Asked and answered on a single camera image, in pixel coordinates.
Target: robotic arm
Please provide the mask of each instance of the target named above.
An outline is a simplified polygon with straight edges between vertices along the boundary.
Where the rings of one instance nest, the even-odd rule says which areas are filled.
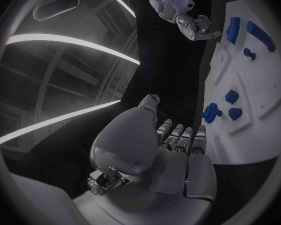
[[[207,16],[200,15],[198,19],[187,14],[193,9],[193,0],[149,0],[158,15],[172,23],[177,24],[180,31],[190,40],[209,40],[222,35],[220,31],[209,33],[211,22]]]

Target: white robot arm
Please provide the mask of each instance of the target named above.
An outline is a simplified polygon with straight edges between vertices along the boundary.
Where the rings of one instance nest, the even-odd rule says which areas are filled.
[[[193,0],[149,0],[158,15],[173,24],[191,41],[209,40],[219,37],[222,33],[209,33],[211,22],[207,16],[200,15],[194,19],[187,14],[193,9]]]

